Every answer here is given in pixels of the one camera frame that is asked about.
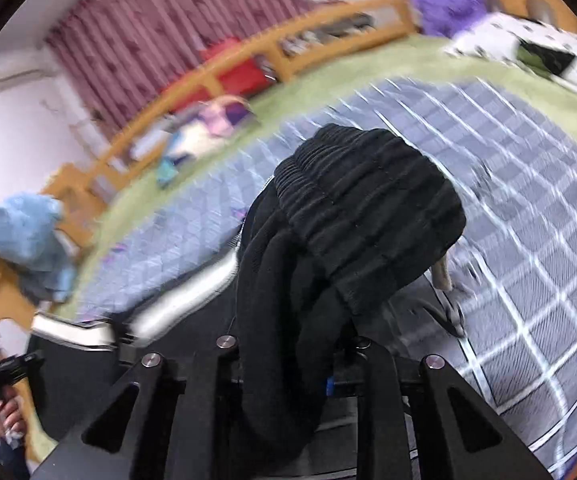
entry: silver bolt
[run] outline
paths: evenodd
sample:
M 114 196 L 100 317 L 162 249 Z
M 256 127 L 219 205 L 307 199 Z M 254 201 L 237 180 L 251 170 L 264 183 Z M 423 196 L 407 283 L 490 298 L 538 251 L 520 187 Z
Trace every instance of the silver bolt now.
M 358 350 L 363 350 L 371 346 L 371 340 L 366 337 L 358 337 L 355 339 L 355 348 Z
M 426 362 L 427 367 L 431 370 L 440 370 L 446 364 L 444 357 L 439 355 L 428 355 L 424 361 Z
M 232 335 L 221 335 L 217 338 L 216 341 L 217 346 L 220 348 L 233 348 L 237 344 L 237 339 Z
M 142 364 L 146 368 L 153 368 L 154 366 L 157 366 L 161 361 L 162 361 L 162 356 L 159 354 L 156 354 L 155 352 L 152 352 L 150 354 L 146 354 L 144 357 L 142 357 Z

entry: patterned curtain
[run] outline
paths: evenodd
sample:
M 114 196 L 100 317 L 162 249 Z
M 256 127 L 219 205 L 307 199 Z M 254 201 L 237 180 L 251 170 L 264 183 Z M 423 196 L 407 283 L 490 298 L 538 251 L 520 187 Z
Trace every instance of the patterned curtain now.
M 119 130 L 201 64 L 204 48 L 310 8 L 309 0 L 80 0 L 46 42 L 86 105 Z

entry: gray plaid blanket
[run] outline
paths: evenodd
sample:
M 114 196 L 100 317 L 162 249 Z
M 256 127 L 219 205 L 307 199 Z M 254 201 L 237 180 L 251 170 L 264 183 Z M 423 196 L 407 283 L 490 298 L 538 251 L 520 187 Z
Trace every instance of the gray plaid blanket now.
M 387 79 L 285 123 L 128 235 L 125 250 L 82 295 L 80 316 L 123 310 L 201 264 L 236 228 L 277 163 L 329 122 L 388 128 L 453 181 L 468 221 L 450 254 L 456 288 L 448 299 L 462 309 L 467 336 L 449 336 L 425 312 L 398 309 L 397 298 L 384 316 L 396 320 L 412 357 L 444 355 L 562 476 L 577 456 L 577 145 L 485 81 L 433 86 Z M 353 425 L 347 413 L 340 420 Z M 340 435 L 348 426 L 331 424 Z M 340 471 L 339 453 L 320 452 L 305 450 L 319 458 L 317 466 L 298 467 L 300 474 L 355 474 L 352 467 Z

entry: hand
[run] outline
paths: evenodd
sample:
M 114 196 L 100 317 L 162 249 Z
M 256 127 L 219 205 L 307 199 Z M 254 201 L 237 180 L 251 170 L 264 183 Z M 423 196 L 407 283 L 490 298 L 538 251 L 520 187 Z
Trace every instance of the hand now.
M 0 400 L 0 431 L 4 434 L 7 430 L 26 435 L 26 422 L 22 418 L 20 406 L 15 400 L 17 392 L 12 386 L 5 386 L 3 390 L 4 400 Z

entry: purple plush toy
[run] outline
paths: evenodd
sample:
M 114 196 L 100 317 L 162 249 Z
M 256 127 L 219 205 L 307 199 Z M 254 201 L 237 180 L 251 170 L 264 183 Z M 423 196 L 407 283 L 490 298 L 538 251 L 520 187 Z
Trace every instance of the purple plush toy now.
M 428 36 L 452 38 L 486 14 L 486 0 L 413 0 Z

